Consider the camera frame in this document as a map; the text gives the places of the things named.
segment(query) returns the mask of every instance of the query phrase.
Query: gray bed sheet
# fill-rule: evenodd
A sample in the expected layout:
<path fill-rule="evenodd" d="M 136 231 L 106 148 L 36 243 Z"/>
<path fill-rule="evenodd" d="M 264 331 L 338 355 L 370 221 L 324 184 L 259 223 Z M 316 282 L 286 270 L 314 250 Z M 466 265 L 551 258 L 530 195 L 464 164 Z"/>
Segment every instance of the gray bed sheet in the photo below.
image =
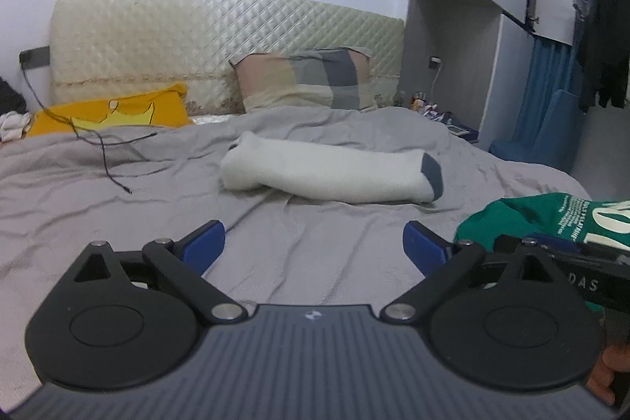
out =
<path fill-rule="evenodd" d="M 152 129 L 105 132 L 125 140 Z M 442 165 L 435 204 L 314 203 L 260 189 L 222 191 L 219 162 L 244 131 L 270 138 L 382 152 L 422 148 Z M 458 224 L 504 196 L 565 191 L 588 198 L 568 175 L 503 162 L 409 110 L 371 113 L 277 107 L 228 122 L 159 130 L 149 140 L 100 147 L 50 135 L 0 149 L 0 407 L 38 384 L 23 334 L 30 316 L 89 242 L 137 250 L 156 237 L 178 239 L 210 219 L 228 231 L 226 249 L 205 277 L 252 309 L 257 303 L 367 303 L 378 311 L 422 279 L 402 251 L 402 229 L 420 220 L 445 239 Z"/>

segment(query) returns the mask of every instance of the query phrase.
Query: cable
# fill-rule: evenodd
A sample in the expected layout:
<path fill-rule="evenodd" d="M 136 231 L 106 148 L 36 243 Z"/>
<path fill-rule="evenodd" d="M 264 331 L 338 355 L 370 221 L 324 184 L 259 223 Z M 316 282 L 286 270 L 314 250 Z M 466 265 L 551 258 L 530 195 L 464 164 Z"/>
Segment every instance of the cable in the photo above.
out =
<path fill-rule="evenodd" d="M 433 105 L 435 103 L 434 102 L 434 97 L 433 97 L 433 90 L 435 88 L 435 83 L 437 82 L 437 78 L 440 76 L 440 72 L 442 72 L 442 65 L 443 65 L 443 63 L 440 63 L 440 66 L 437 69 L 437 72 L 435 73 L 434 81 L 431 83 L 431 96 L 429 97 L 429 99 L 430 99 L 429 103 L 431 105 Z"/>
<path fill-rule="evenodd" d="M 111 180 L 114 184 L 116 184 L 118 187 L 120 187 L 123 191 L 128 192 L 128 194 L 132 194 L 132 191 L 129 187 L 127 187 L 124 184 L 121 184 L 119 181 L 117 181 L 114 177 L 111 176 L 111 173 L 109 172 L 109 168 L 107 166 L 107 156 L 105 155 L 105 147 L 118 146 L 119 144 L 131 144 L 137 141 L 146 140 L 146 139 L 152 138 L 153 136 L 157 136 L 158 135 L 157 132 L 152 132 L 151 134 L 147 134 L 146 136 L 142 136 L 142 137 L 135 138 L 128 141 L 118 141 L 116 143 L 105 143 L 105 141 L 103 141 L 102 135 L 100 135 L 98 131 L 94 129 L 85 129 L 85 128 L 78 129 L 76 125 L 74 124 L 74 122 L 72 121 L 72 119 L 53 113 L 48 107 L 43 105 L 43 102 L 40 100 L 39 96 L 35 92 L 35 89 L 33 88 L 33 85 L 29 81 L 28 76 L 26 75 L 26 70 L 24 69 L 24 66 L 20 66 L 20 68 L 22 69 L 22 75 L 24 76 L 24 81 L 26 82 L 28 89 L 31 90 L 31 93 L 35 97 L 35 101 L 42 108 L 42 111 L 44 112 L 44 114 L 58 123 L 70 125 L 70 127 L 72 128 L 72 131 L 74 132 L 74 135 L 77 137 L 78 140 L 85 141 L 86 143 L 92 144 L 94 146 L 100 146 L 101 151 L 103 152 L 103 167 L 105 168 L 105 174 L 107 175 L 107 178 Z M 79 134 L 79 130 L 84 130 L 86 132 L 96 135 L 96 137 L 98 138 L 98 143 L 96 141 L 90 141 L 85 136 L 81 136 Z"/>

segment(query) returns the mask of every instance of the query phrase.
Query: quilted headboard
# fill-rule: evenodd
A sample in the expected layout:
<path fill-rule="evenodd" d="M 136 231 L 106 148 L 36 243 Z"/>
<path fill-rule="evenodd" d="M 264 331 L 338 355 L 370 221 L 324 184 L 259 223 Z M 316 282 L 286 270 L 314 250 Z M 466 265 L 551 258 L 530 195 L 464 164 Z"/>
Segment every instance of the quilted headboard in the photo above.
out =
<path fill-rule="evenodd" d="M 308 0 L 59 0 L 52 94 L 73 102 L 183 80 L 189 115 L 241 113 L 231 56 L 341 45 L 373 51 L 378 91 L 398 81 L 403 29 L 399 19 Z"/>

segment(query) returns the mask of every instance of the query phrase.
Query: white sock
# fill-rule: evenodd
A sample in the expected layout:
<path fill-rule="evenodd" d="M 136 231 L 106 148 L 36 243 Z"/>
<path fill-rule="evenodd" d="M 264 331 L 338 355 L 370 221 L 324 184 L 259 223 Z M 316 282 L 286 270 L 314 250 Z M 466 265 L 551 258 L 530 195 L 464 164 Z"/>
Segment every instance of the white sock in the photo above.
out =
<path fill-rule="evenodd" d="M 329 144 L 268 140 L 245 132 L 221 161 L 223 186 L 246 191 L 267 185 L 310 200 L 344 203 L 435 201 L 442 169 L 423 150 L 366 152 Z"/>

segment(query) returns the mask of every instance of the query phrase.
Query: round black disc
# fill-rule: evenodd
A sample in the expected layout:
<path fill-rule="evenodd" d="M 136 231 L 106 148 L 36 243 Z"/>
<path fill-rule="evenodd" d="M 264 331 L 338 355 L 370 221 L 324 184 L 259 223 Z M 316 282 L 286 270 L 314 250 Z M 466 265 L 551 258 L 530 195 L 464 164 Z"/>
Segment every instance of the round black disc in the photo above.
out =
<path fill-rule="evenodd" d="M 437 309 L 429 333 L 436 353 L 462 377 L 519 392 L 583 380 L 602 343 L 579 297 L 536 281 L 466 291 Z"/>
<path fill-rule="evenodd" d="M 196 337 L 193 312 L 174 297 L 131 283 L 99 290 L 89 282 L 84 293 L 49 296 L 25 341 L 42 380 L 114 390 L 166 374 L 190 353 Z"/>

